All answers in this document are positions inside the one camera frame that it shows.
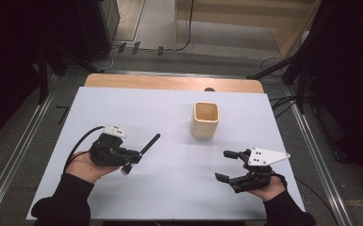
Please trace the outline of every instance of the gray floor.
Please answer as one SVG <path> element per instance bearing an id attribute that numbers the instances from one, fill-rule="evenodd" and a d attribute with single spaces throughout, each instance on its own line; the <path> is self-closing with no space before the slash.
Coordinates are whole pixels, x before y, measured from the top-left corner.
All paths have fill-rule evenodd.
<path id="1" fill-rule="evenodd" d="M 146 8 L 155 8 L 150 4 L 158 4 L 159 2 L 159 0 L 148 0 Z M 147 18 L 146 15 L 152 15 L 152 13 L 144 12 L 145 20 L 142 18 L 140 26 L 149 24 L 146 23 L 149 20 L 154 20 L 153 18 Z M 264 43 L 251 43 L 249 46 L 254 48 L 242 48 L 243 57 L 241 57 L 239 52 L 242 50 L 238 50 L 232 55 L 231 53 L 233 52 L 228 47 L 222 48 L 224 51 L 218 51 L 217 48 L 215 48 L 216 51 L 212 51 L 210 45 L 206 48 L 204 48 L 204 45 L 196 48 L 199 43 L 197 39 L 193 38 L 192 43 L 196 52 L 164 53 L 163 56 L 159 56 L 155 51 L 139 51 L 136 55 L 132 55 L 130 49 L 125 49 L 121 54 L 113 52 L 112 57 L 106 56 L 95 63 L 105 67 L 110 65 L 113 60 L 113 66 L 106 69 L 106 73 L 116 73 L 118 71 L 182 73 L 186 76 L 244 79 L 245 75 L 261 71 L 260 63 L 262 60 L 268 57 L 276 57 L 276 50 L 273 46 L 272 48 L 270 47 L 272 40 L 268 36 L 266 29 L 258 28 L 258 30 L 260 32 L 250 33 L 250 40 L 264 40 Z M 141 44 L 146 43 L 144 48 L 148 48 L 149 42 L 156 39 L 150 36 L 149 32 L 145 34 L 146 36 L 143 36 L 141 28 L 137 40 L 141 41 Z M 221 39 L 216 39 L 216 41 L 211 42 L 211 45 L 222 46 Z M 83 86 L 89 74 L 77 65 L 69 63 L 68 67 L 69 70 L 66 76 L 58 77 L 57 82 L 52 82 L 51 90 L 53 95 L 49 106 L 47 106 L 41 123 L 26 148 L 26 153 L 19 168 L 12 169 L 15 170 L 14 177 L 8 186 L 3 200 L 0 201 L 0 225 L 32 225 L 32 222 L 25 220 L 25 216 L 30 208 L 34 192 L 39 185 L 63 125 L 63 123 L 59 124 L 58 122 L 64 110 L 57 108 L 57 105 L 71 106 L 78 87 Z M 261 82 L 270 99 L 287 95 L 286 87 L 280 82 L 279 76 L 269 75 L 263 78 Z M 9 161 L 13 150 L 15 150 L 18 141 L 21 139 L 27 124 L 32 119 L 37 108 L 38 98 L 38 90 L 36 90 L 25 100 L 22 107 L 13 115 L 0 133 L 0 175 Z M 280 107 L 274 114 L 279 113 L 284 107 L 287 107 L 287 105 Z M 309 105 L 305 106 L 305 110 L 305 116 L 310 125 L 311 132 L 316 139 L 322 158 L 330 171 L 353 224 L 363 225 L 363 169 L 355 164 L 341 164 L 335 160 L 333 146 L 324 132 L 322 123 L 311 113 Z M 290 163 L 295 176 L 318 192 L 322 199 L 329 204 L 322 180 L 309 153 L 293 109 L 288 109 L 277 118 L 277 123 L 286 149 L 291 153 Z M 322 201 L 307 187 L 302 186 L 300 183 L 298 183 L 298 186 L 306 211 L 316 218 L 318 225 L 336 225 Z M 249 221 L 247 225 L 262 225 L 263 222 Z M 93 222 L 93 225 L 100 224 L 100 222 Z"/>

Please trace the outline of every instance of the hand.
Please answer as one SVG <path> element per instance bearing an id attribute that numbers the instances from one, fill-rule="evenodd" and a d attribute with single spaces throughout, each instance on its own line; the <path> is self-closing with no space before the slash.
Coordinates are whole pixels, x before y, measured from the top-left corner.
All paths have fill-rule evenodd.
<path id="1" fill-rule="evenodd" d="M 270 184 L 261 189 L 250 190 L 249 193 L 258 196 L 264 202 L 272 200 L 272 198 L 284 192 L 286 189 L 282 184 L 281 179 L 277 176 L 272 176 Z"/>
<path id="2" fill-rule="evenodd" d="M 95 166 L 91 161 L 90 153 L 75 153 L 74 156 L 76 158 L 67 167 L 66 172 L 91 184 L 95 184 L 102 176 L 120 168 Z"/>

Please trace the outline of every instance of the black cable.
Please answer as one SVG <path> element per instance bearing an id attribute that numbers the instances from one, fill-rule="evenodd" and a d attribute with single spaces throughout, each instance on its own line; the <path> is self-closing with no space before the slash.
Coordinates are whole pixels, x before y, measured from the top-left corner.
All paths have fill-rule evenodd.
<path id="1" fill-rule="evenodd" d="M 287 108 L 285 108 L 283 111 L 281 111 L 281 113 L 279 113 L 278 115 L 275 116 L 275 118 L 280 117 L 282 114 L 284 114 L 284 112 L 286 112 L 291 106 L 295 105 L 296 101 L 291 103 Z"/>
<path id="2" fill-rule="evenodd" d="M 84 139 L 87 138 L 87 136 L 89 136 L 91 133 L 93 133 L 97 130 L 103 129 L 103 128 L 105 128 L 105 126 L 95 127 L 93 129 L 91 129 L 87 134 L 85 134 L 80 140 L 78 140 L 78 142 L 75 144 L 72 151 L 70 152 L 69 157 L 67 157 L 66 164 L 64 165 L 63 173 L 69 167 L 70 163 L 72 163 L 72 161 L 74 160 L 73 154 L 75 153 L 75 150 L 77 150 L 78 146 L 82 143 L 82 141 L 84 141 Z"/>
<path id="3" fill-rule="evenodd" d="M 191 4 L 191 6 L 190 6 L 190 24 L 191 24 L 191 22 L 192 22 L 192 13 L 193 13 L 193 5 L 194 5 L 194 0 L 192 0 L 192 4 Z M 181 49 L 176 49 L 175 51 L 176 52 L 178 52 L 178 51 L 182 51 L 182 50 L 184 50 L 188 45 L 190 44 L 190 37 L 188 38 L 188 41 L 187 41 L 187 44 L 184 46 L 184 47 L 182 47 Z"/>
<path id="4" fill-rule="evenodd" d="M 334 212 L 331 210 L 331 207 L 328 206 L 328 204 L 325 202 L 325 200 L 322 199 L 322 197 L 320 197 L 320 195 L 314 191 L 310 186 L 308 186 L 307 184 L 305 184 L 303 181 L 301 181 L 300 179 L 298 179 L 296 176 L 294 176 L 295 179 L 300 182 L 302 185 L 304 185 L 305 187 L 307 187 L 311 192 L 313 192 L 313 194 L 315 194 L 321 201 L 322 203 L 325 205 L 325 207 L 327 207 L 328 211 L 331 213 L 332 218 L 334 219 L 336 225 L 338 224 L 337 218 L 335 217 Z"/>
<path id="5" fill-rule="evenodd" d="M 296 96 L 288 96 L 288 97 L 281 98 L 274 105 L 272 105 L 272 110 L 275 110 L 280 105 L 283 105 L 283 104 L 285 104 L 289 101 L 293 101 L 293 100 L 296 100 Z"/>

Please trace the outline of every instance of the white table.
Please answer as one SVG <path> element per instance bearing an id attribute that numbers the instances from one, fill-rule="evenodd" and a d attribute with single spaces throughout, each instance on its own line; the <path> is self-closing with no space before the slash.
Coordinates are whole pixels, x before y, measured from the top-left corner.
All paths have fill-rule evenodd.
<path id="1" fill-rule="evenodd" d="M 220 122 L 213 139 L 190 135 L 195 102 L 214 102 Z M 104 220 L 244 220 L 265 218 L 262 201 L 235 194 L 216 181 L 215 172 L 237 177 L 247 171 L 224 150 L 264 148 L 285 152 L 266 94 L 191 90 L 80 88 L 58 139 L 34 203 L 52 196 L 66 158 L 91 128 L 121 124 L 128 133 L 122 147 L 140 150 L 157 133 L 161 138 L 128 176 L 114 172 L 99 180 L 89 197 L 91 218 Z M 79 147 L 87 150 L 91 134 Z M 303 209 L 288 160 L 272 165 L 286 176 L 289 193 Z"/>

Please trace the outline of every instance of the black cloth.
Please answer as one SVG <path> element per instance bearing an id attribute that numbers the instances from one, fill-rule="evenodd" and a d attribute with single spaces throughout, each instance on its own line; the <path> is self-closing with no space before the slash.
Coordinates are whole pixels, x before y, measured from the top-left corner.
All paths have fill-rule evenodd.
<path id="1" fill-rule="evenodd" d="M 92 189 L 93 184 L 64 173 L 54 195 L 33 206 L 31 215 L 38 219 L 34 225 L 90 225 L 91 210 L 87 198 Z"/>
<path id="2" fill-rule="evenodd" d="M 54 195 L 39 200 L 31 215 L 37 218 L 35 226 L 84 226 L 90 224 L 91 210 L 87 203 L 93 189 L 90 184 L 64 173 Z M 316 220 L 303 212 L 287 191 L 264 202 L 268 222 L 266 226 L 311 226 Z"/>

